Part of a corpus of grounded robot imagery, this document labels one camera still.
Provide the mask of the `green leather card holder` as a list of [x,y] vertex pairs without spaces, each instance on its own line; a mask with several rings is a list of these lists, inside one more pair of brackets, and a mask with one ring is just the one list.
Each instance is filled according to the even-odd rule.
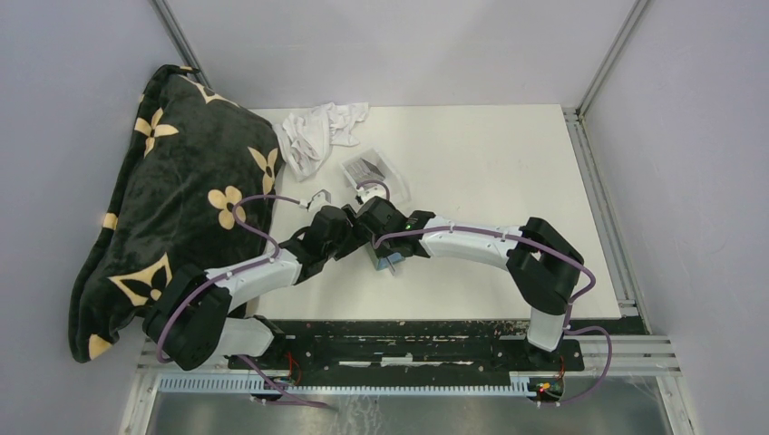
[[386,270],[395,275],[395,265],[403,260],[403,257],[386,246],[373,249],[374,264],[377,271]]

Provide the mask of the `clear plastic card box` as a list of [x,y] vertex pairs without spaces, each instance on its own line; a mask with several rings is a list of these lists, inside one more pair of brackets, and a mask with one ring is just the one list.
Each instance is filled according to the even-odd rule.
[[411,200],[400,171],[378,148],[363,149],[339,164],[346,183],[361,197],[388,198],[395,205]]

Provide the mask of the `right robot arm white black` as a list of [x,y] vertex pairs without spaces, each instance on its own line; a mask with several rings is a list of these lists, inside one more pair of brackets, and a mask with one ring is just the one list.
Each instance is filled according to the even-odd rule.
[[526,363],[546,370],[560,358],[560,343],[581,292],[581,276],[596,278],[579,251],[548,221],[532,217],[522,226],[459,223],[431,211],[406,216],[385,198],[369,199],[352,219],[374,249],[403,258],[454,258],[504,270],[530,306],[523,346]]

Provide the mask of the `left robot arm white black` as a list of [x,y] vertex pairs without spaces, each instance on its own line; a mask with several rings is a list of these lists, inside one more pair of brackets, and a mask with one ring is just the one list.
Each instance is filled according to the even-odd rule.
[[262,256],[202,270],[183,266],[145,315],[142,330],[162,360],[191,371],[213,357],[251,356],[271,369],[285,357],[279,330],[261,317],[234,318],[236,308],[273,290],[305,282],[326,263],[371,243],[349,206],[323,206],[311,224]]

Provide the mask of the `stack of credit cards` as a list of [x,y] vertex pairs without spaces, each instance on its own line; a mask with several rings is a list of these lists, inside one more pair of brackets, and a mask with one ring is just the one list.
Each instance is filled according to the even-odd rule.
[[355,159],[346,165],[346,170],[355,183],[385,179],[385,174],[374,163],[366,159]]

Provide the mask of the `white crumpled cloth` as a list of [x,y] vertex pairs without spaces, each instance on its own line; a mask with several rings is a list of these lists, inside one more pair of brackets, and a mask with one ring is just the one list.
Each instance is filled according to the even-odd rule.
[[272,126],[281,156],[299,182],[313,177],[334,147],[355,147],[355,126],[366,121],[368,102],[318,105],[288,116]]

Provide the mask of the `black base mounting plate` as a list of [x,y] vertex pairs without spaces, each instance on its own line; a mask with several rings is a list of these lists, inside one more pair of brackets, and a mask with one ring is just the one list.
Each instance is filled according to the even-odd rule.
[[300,387],[502,386],[514,372],[582,372],[585,345],[563,340],[552,353],[524,337],[525,321],[274,320],[263,372],[288,372]]

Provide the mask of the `black floral blanket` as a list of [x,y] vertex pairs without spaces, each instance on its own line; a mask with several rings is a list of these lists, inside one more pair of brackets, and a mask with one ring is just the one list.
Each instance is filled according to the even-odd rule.
[[203,269],[268,247],[277,174],[269,121],[166,64],[147,82],[102,229],[75,278],[68,343],[78,363],[114,346],[187,264]]

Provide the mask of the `aluminium rail frame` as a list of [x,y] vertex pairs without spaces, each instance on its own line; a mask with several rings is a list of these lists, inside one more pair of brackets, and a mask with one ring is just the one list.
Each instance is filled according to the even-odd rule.
[[[651,412],[640,423],[629,426],[632,433],[649,432],[653,418],[660,419],[666,434],[696,432],[693,406],[672,343],[666,336],[655,335],[650,330],[641,334],[631,331],[634,322],[646,321],[647,310],[622,245],[615,212],[585,123],[599,91],[649,8],[648,1],[636,1],[632,5],[586,95],[577,107],[563,112],[580,175],[588,189],[589,204],[599,226],[599,237],[610,254],[609,272],[620,282],[618,300],[623,311],[618,321],[572,323],[577,330],[573,340],[580,346],[577,356],[585,368],[581,372],[567,372],[565,378],[580,387],[580,397],[569,404],[548,406],[550,416],[571,433],[598,434],[603,421],[630,422],[633,404],[649,406]],[[508,406],[508,401],[524,404],[528,410],[538,408],[538,403],[530,401],[528,396],[532,382],[539,378],[539,372],[510,371],[500,386],[470,383],[458,386],[321,385],[301,388],[300,393],[329,401],[331,414],[342,417],[336,425],[336,430],[342,433],[384,433],[385,417],[395,410],[409,411],[409,399],[414,399],[418,409],[430,403],[474,404],[488,399],[490,407],[475,411],[472,419],[476,423],[488,423],[490,432],[498,432],[505,421],[520,417],[516,408]],[[232,400],[245,398],[248,386],[263,387],[264,381],[255,372],[233,371],[221,362],[207,365],[201,372],[183,372],[141,360],[122,418],[121,433],[147,434],[158,429],[162,420],[161,405],[175,397],[194,401],[196,408],[190,415],[179,409],[170,410],[168,419],[173,423],[210,424],[218,416],[234,420]]]

